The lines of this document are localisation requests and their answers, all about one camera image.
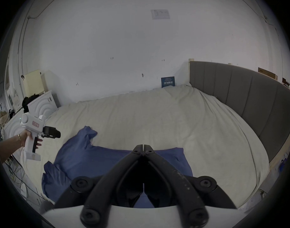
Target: blue towel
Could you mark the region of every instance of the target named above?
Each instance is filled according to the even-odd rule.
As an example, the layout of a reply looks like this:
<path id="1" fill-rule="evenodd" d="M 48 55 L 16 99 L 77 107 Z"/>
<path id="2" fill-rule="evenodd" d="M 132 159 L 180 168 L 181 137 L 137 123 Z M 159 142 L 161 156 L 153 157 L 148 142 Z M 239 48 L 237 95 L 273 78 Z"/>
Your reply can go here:
<path id="1" fill-rule="evenodd" d="M 77 135 L 69 139 L 56 155 L 54 164 L 44 165 L 42 177 L 44 194 L 56 202 L 61 194 L 70 186 L 71 180 L 78 176 L 96 177 L 108 173 L 112 167 L 132 150 L 111 150 L 92 146 L 90 139 L 97 132 L 85 126 Z M 192 176 L 191 168 L 185 158 L 183 148 L 157 150 L 157 154 L 166 159 L 179 172 Z M 143 192 L 134 206 L 135 208 L 153 208 Z"/>

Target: red label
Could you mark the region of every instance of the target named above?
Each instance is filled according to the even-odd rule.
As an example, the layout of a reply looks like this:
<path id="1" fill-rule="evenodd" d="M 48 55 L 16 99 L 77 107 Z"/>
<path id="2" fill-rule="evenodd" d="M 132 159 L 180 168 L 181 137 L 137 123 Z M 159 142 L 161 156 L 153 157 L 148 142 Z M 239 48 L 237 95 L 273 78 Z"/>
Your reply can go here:
<path id="1" fill-rule="evenodd" d="M 32 122 L 32 125 L 33 126 L 36 126 L 36 127 L 39 127 L 40 126 L 40 124 L 36 123 L 35 121 Z"/>

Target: white wall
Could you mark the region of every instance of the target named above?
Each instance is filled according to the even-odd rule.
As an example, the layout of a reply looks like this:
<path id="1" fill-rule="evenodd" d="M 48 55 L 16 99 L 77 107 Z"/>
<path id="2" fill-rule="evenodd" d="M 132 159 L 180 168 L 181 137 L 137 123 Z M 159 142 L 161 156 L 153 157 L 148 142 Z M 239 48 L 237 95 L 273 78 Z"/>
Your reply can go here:
<path id="1" fill-rule="evenodd" d="M 36 17 L 51 1 L 35 0 L 25 14 Z M 40 68 L 62 105 L 153 89 L 161 77 L 186 83 L 189 58 L 261 67 L 279 81 L 283 59 L 290 82 L 283 35 L 279 43 L 260 17 L 261 2 L 245 1 L 258 15 L 242 0 L 55 0 L 28 21 L 18 70 Z M 169 10 L 170 19 L 152 20 L 152 9 Z"/>

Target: gray upholstered headboard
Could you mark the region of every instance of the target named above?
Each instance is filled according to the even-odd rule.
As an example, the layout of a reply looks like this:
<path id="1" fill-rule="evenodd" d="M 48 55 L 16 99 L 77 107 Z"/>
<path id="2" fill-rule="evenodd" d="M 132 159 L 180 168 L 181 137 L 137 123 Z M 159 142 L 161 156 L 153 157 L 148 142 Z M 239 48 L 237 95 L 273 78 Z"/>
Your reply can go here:
<path id="1" fill-rule="evenodd" d="M 212 62 L 190 62 L 190 84 L 228 105 L 254 130 L 269 161 L 290 133 L 290 90 L 258 72 Z"/>

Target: beige box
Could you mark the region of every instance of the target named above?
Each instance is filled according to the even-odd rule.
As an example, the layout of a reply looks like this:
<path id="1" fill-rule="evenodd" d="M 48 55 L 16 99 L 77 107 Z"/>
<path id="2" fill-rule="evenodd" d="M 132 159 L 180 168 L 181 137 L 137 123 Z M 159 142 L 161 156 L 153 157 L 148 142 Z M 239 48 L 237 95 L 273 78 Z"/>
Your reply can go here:
<path id="1" fill-rule="evenodd" d="M 274 73 L 272 73 L 270 71 L 267 71 L 267 70 L 265 70 L 263 68 L 258 68 L 258 72 L 261 73 L 261 74 L 264 74 L 264 75 L 266 75 L 268 77 L 271 77 L 271 78 L 273 78 L 275 80 L 278 80 L 278 76 L 276 74 L 274 74 Z"/>

